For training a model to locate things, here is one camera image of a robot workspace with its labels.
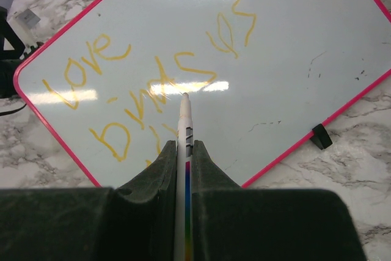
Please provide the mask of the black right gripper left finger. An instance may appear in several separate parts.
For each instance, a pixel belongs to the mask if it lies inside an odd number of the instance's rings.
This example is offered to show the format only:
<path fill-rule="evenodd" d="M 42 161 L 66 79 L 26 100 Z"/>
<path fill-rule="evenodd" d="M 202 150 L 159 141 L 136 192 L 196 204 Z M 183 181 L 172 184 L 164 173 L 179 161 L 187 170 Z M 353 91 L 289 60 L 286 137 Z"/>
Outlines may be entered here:
<path fill-rule="evenodd" d="M 172 260 L 176 143 L 119 188 L 1 190 L 2 260 Z"/>

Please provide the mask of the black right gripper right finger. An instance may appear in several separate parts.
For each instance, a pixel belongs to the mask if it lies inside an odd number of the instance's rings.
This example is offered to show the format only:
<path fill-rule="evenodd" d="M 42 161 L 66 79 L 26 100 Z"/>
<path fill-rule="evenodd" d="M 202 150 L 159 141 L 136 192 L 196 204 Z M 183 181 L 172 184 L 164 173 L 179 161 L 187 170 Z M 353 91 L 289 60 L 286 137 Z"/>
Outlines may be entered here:
<path fill-rule="evenodd" d="M 365 260 L 351 215 L 326 189 L 244 189 L 195 141 L 195 260 Z"/>

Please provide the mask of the white marker pen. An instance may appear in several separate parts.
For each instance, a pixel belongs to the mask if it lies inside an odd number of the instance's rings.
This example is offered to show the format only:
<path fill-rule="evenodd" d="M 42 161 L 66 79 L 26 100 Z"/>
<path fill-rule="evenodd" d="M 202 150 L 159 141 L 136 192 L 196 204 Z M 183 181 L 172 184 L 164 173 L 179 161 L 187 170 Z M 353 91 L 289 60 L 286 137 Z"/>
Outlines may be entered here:
<path fill-rule="evenodd" d="M 191 102 L 189 94 L 184 93 L 180 103 L 180 118 L 178 121 L 174 260 L 192 259 L 192 148 Z"/>

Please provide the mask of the pink framed whiteboard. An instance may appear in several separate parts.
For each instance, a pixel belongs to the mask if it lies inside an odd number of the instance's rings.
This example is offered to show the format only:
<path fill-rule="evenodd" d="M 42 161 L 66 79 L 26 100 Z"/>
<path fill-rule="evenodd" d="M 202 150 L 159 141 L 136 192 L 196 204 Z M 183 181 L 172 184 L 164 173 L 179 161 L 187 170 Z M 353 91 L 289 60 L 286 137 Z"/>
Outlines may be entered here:
<path fill-rule="evenodd" d="M 380 0 L 95 0 L 15 73 L 15 87 L 101 186 L 194 137 L 238 184 L 390 74 Z"/>

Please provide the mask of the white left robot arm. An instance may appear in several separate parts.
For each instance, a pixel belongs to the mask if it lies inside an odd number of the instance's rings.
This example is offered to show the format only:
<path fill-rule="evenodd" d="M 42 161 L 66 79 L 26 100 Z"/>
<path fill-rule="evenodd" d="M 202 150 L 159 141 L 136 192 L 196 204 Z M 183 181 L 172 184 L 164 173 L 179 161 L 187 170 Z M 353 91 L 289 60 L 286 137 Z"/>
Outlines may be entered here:
<path fill-rule="evenodd" d="M 24 49 L 24 43 L 7 22 L 7 9 L 1 7 L 1 99 L 17 95 L 13 77 Z"/>

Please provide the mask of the black whiteboard stand clip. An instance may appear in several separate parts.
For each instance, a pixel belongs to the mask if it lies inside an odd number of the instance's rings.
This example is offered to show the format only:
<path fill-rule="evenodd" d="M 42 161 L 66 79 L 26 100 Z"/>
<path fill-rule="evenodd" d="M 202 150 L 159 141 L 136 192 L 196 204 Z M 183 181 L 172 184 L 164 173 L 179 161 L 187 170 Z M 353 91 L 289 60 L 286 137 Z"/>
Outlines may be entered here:
<path fill-rule="evenodd" d="M 312 129 L 312 132 L 313 135 L 310 138 L 310 141 L 320 150 L 324 150 L 333 144 L 331 137 L 322 123 L 315 126 Z"/>

